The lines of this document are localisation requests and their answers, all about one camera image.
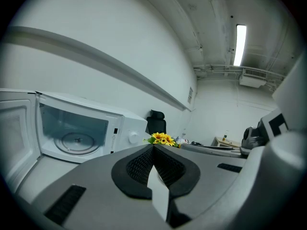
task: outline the air conditioner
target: air conditioner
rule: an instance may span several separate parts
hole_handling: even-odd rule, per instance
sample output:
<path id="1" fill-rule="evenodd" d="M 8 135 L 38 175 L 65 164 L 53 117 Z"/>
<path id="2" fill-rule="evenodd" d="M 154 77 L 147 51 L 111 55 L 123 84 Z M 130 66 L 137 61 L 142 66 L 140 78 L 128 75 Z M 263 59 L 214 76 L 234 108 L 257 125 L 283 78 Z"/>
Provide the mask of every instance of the air conditioner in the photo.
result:
<path id="1" fill-rule="evenodd" d="M 266 79 L 267 74 L 265 72 L 244 68 L 239 82 L 240 85 L 259 88 L 267 83 Z"/>

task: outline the chair backrest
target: chair backrest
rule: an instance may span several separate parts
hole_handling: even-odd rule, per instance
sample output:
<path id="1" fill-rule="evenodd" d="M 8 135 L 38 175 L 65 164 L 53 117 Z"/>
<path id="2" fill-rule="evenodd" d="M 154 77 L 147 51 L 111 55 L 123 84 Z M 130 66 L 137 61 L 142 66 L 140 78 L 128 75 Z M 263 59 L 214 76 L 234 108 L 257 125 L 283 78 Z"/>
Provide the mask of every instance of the chair backrest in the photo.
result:
<path id="1" fill-rule="evenodd" d="M 158 111 L 151 111 L 151 117 L 147 117 L 147 128 L 149 134 L 153 133 L 166 133 L 166 121 L 164 114 Z"/>

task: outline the white ceiling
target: white ceiling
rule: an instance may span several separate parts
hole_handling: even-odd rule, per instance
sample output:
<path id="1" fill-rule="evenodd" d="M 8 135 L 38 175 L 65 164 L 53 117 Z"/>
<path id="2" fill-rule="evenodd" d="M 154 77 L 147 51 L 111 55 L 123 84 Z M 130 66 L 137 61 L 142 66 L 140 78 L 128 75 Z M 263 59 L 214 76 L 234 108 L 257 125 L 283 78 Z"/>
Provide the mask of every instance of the white ceiling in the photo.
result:
<path id="1" fill-rule="evenodd" d="M 237 24 L 248 30 L 242 66 L 286 75 L 304 47 L 295 20 L 279 0 L 148 1 L 173 28 L 195 69 L 233 64 Z"/>

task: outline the black slot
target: black slot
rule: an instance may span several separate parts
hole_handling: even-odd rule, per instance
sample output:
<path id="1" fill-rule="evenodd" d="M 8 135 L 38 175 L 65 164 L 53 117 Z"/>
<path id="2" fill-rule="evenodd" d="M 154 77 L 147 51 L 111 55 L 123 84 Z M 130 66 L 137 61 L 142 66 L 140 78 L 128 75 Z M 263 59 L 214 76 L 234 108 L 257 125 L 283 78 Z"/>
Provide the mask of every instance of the black slot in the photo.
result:
<path id="1" fill-rule="evenodd" d="M 85 190 L 85 187 L 77 185 L 70 186 L 70 188 L 68 188 L 68 190 L 45 213 L 45 216 L 51 221 L 61 225 L 71 213 Z"/>
<path id="2" fill-rule="evenodd" d="M 242 169 L 242 167 L 234 166 L 234 165 L 226 164 L 226 163 L 220 163 L 217 167 L 224 169 L 224 170 L 236 172 L 236 173 L 240 173 L 240 171 Z"/>

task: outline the ceiling light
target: ceiling light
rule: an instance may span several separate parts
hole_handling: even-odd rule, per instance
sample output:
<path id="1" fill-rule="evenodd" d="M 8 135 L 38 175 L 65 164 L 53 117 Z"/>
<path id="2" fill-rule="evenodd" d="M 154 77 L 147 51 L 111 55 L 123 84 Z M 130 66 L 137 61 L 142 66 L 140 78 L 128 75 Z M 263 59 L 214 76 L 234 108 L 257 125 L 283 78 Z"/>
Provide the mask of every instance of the ceiling light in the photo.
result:
<path id="1" fill-rule="evenodd" d="M 237 25 L 236 26 L 236 55 L 234 66 L 240 66 L 242 62 L 242 57 L 244 53 L 246 39 L 246 25 Z"/>

